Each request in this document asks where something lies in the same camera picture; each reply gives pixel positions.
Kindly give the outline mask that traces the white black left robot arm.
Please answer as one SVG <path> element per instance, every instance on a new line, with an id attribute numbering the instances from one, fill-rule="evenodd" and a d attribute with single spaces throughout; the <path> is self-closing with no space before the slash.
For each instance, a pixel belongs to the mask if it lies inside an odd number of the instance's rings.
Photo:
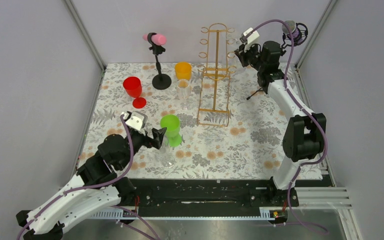
<path id="1" fill-rule="evenodd" d="M 22 228 L 18 240 L 60 240 L 75 225 L 105 208 L 140 203 L 127 173 L 141 147 L 161 148 L 167 129 L 153 128 L 152 137 L 129 126 L 125 129 L 125 137 L 108 135 L 51 199 L 16 214 Z"/>

